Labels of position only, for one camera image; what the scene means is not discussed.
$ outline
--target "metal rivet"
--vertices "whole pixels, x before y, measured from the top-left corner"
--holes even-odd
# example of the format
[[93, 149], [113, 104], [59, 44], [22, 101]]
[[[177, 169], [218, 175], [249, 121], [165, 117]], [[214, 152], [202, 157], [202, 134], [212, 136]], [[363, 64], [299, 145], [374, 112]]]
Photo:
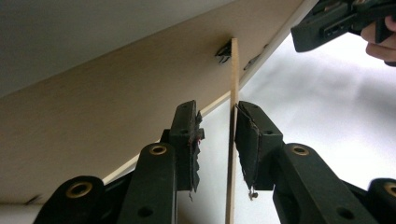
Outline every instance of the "metal rivet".
[[71, 199], [76, 199], [85, 196], [92, 189], [92, 183], [81, 181], [74, 183], [66, 192], [66, 196]]
[[294, 147], [291, 149], [292, 152], [299, 156], [307, 156], [309, 155], [308, 149], [302, 148], [302, 147]]
[[166, 152], [166, 147], [163, 146], [154, 146], [149, 150], [149, 153], [154, 156], [162, 155]]
[[396, 197], [396, 183], [387, 182], [385, 183], [384, 188], [388, 194], [392, 195], [393, 197]]

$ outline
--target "black bracket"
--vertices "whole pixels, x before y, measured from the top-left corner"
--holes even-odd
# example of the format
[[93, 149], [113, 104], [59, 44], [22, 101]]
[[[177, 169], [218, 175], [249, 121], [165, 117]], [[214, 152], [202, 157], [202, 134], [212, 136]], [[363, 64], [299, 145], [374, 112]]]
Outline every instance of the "black bracket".
[[226, 45], [224, 45], [221, 49], [216, 53], [216, 57], [220, 58], [219, 63], [226, 63], [231, 58], [231, 43], [232, 41], [228, 41]]

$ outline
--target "wooden strip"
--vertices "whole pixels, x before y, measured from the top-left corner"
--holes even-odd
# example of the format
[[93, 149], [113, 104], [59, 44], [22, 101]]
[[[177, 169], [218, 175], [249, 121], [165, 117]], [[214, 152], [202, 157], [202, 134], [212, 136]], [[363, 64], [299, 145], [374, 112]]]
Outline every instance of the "wooden strip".
[[235, 170], [236, 170], [236, 149], [234, 144], [236, 113], [235, 104], [238, 103], [239, 92], [239, 54], [238, 40], [232, 39], [232, 75], [231, 75], [231, 95], [230, 95], [230, 140], [228, 150], [228, 172], [227, 172], [227, 201], [226, 218], [227, 224], [233, 223], [234, 199], [235, 199]]

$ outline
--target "finger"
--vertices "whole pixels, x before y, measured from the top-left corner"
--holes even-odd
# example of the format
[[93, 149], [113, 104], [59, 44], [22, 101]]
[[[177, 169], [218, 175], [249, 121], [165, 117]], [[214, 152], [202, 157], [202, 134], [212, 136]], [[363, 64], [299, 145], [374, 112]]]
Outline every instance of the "finger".
[[375, 43], [375, 22], [361, 30], [361, 37], [369, 43]]
[[387, 25], [388, 29], [396, 32], [396, 21], [394, 21], [391, 16], [385, 18], [385, 24]]
[[366, 53], [385, 62], [396, 62], [396, 49], [389, 49], [383, 46], [369, 43]]
[[[361, 30], [361, 37], [369, 43], [375, 44], [375, 22]], [[389, 49], [396, 49], [396, 33], [378, 44]]]

